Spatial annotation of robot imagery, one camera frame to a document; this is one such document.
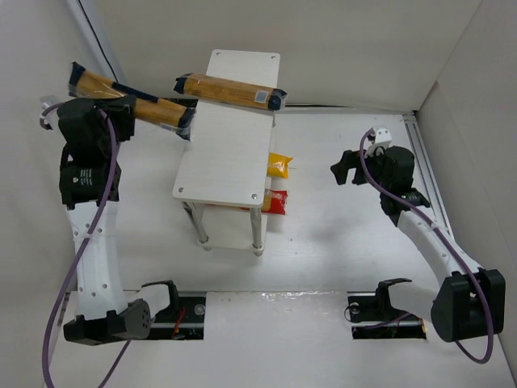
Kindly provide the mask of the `red spaghetti bag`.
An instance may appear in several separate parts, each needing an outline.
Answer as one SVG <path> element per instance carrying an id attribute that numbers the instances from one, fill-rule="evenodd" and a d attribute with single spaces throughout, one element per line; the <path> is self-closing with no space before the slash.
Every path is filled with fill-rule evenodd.
<path id="1" fill-rule="evenodd" d="M 273 190 L 268 188 L 264 193 L 264 202 L 261 212 L 265 214 L 284 216 L 286 214 L 287 200 L 287 190 Z"/>

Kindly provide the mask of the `brown spaghetti box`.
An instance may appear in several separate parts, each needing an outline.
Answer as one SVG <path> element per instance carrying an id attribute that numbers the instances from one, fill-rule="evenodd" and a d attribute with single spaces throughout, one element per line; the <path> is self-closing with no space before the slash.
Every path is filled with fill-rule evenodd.
<path id="1" fill-rule="evenodd" d="M 270 112 L 283 109 L 288 96 L 279 88 L 194 73 L 176 78 L 174 91 L 197 99 Z"/>

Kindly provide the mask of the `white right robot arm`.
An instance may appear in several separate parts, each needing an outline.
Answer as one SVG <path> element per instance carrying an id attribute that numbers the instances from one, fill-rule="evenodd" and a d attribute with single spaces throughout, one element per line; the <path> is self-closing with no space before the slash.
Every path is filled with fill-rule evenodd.
<path id="1" fill-rule="evenodd" d="M 346 150 L 330 169 L 339 185 L 354 171 L 353 184 L 379 188 L 383 212 L 417 247 L 439 284 L 434 292 L 416 287 L 407 278 L 383 280 L 375 291 L 378 313 L 419 312 L 448 343 L 502 332 L 504 276 L 471 259 L 423 212 L 431 204 L 413 186 L 414 155 L 410 150 L 392 146 L 380 148 L 372 156 Z"/>

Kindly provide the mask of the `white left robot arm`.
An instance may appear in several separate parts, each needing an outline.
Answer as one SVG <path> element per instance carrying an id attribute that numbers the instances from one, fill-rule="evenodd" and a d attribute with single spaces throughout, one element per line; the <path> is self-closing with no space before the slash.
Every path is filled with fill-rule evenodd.
<path id="1" fill-rule="evenodd" d="M 116 218 L 119 208 L 120 144 L 135 129 L 137 100 L 72 99 L 57 109 L 65 139 L 59 189 L 76 251 L 78 305 L 64 325 L 67 341 L 95 346 L 144 340 L 157 318 L 180 311 L 173 281 L 145 284 L 133 296 L 124 293 L 119 273 Z"/>

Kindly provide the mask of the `blue-ended spaghetti box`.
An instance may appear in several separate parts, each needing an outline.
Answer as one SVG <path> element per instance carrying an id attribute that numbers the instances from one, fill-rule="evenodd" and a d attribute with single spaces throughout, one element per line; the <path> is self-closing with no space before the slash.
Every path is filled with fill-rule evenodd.
<path id="1" fill-rule="evenodd" d="M 76 61 L 71 65 L 68 88 L 69 94 L 73 97 L 104 100 L 129 97 L 134 106 L 134 115 L 138 120 L 161 126 L 174 132 L 183 140 L 191 140 L 194 108 L 158 98 L 92 73 Z"/>

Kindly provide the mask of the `yellow spaghetti bag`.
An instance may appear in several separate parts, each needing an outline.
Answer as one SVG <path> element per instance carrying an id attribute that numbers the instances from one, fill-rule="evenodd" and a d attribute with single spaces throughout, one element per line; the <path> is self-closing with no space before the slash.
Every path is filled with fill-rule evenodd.
<path id="1" fill-rule="evenodd" d="M 288 164 L 292 161 L 292 157 L 282 154 L 269 153 L 267 164 L 267 176 L 272 178 L 287 179 Z"/>

